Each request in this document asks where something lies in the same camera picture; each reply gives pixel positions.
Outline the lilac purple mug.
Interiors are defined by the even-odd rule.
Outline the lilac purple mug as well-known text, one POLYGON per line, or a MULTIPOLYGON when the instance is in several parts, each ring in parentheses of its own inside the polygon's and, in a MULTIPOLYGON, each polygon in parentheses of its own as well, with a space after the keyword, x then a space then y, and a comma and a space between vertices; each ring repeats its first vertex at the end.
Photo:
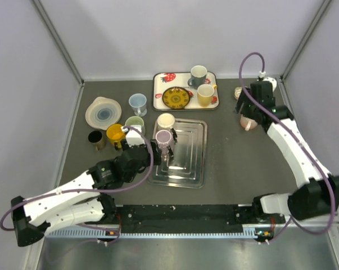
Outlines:
POLYGON ((164 129, 158 131, 155 135, 155 140, 162 156, 167 156, 170 159, 174 157, 175 140, 171 131, 164 129))

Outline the yellow mug black handle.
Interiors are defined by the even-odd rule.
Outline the yellow mug black handle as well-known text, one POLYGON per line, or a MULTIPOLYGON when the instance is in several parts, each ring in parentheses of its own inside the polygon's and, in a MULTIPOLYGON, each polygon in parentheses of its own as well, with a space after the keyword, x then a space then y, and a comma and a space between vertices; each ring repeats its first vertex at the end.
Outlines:
POLYGON ((110 143, 114 146, 115 150, 121 149, 121 141, 125 139, 125 133, 122 131, 121 124, 113 124, 108 127, 106 136, 110 143))

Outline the light green mug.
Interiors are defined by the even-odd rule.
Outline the light green mug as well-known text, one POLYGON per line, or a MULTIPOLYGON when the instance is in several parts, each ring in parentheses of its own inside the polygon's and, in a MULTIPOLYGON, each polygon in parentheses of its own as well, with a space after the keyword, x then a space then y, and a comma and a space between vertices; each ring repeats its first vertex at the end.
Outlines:
POLYGON ((140 126, 141 127, 141 133, 143 135, 145 135, 145 133, 146 133, 146 127, 145 127, 145 124, 144 124, 144 120, 139 116, 131 116, 131 117, 127 118, 127 120, 125 121, 125 125, 126 126, 140 126))

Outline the pink mug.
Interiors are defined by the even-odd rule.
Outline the pink mug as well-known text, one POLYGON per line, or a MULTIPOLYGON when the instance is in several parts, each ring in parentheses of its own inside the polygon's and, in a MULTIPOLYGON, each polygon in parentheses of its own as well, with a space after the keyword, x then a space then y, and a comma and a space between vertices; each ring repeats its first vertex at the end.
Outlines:
POLYGON ((241 115, 239 123, 245 131, 250 131, 257 127, 257 122, 255 120, 247 118, 244 115, 241 115))

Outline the dark brown red mug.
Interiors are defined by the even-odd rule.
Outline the dark brown red mug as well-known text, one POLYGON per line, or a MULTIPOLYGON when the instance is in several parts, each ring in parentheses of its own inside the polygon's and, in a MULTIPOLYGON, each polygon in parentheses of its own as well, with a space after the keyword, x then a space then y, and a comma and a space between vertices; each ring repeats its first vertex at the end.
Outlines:
POLYGON ((95 147, 97 151, 102 150, 106 146, 106 140, 100 130, 94 130, 88 135, 88 141, 95 147))

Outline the cream white mug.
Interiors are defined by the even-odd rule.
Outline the cream white mug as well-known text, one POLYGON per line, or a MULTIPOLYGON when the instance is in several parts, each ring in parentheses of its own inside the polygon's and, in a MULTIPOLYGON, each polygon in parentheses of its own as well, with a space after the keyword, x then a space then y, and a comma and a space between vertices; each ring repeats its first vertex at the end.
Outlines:
POLYGON ((158 130, 171 131, 174 128, 175 117, 170 113, 163 113, 158 116, 156 123, 158 130))

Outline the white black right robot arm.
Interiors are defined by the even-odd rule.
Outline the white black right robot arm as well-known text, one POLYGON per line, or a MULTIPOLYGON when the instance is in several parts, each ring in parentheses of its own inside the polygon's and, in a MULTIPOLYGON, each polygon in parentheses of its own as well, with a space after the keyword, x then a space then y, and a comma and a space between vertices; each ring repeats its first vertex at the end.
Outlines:
POLYGON ((251 83, 241 92, 236 112, 241 114, 240 123, 246 131, 260 125, 278 146, 293 172, 297 190, 255 197, 252 217, 263 223, 272 214, 284 214, 302 221, 335 212, 339 206, 339 175, 333 175, 317 160, 289 108, 276 105, 276 86, 273 78, 251 83))

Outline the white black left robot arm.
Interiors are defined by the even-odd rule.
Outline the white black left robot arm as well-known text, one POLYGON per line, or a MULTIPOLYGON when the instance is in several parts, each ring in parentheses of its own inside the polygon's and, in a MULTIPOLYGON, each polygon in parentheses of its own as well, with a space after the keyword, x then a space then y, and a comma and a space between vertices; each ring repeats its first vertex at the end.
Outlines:
POLYGON ((119 190, 151 165, 161 163, 155 139, 146 144, 126 146, 121 155, 103 160, 76 179, 39 197, 11 200, 11 214, 17 244, 29 246, 51 232, 85 222, 111 223, 117 215, 113 198, 99 190, 119 190))

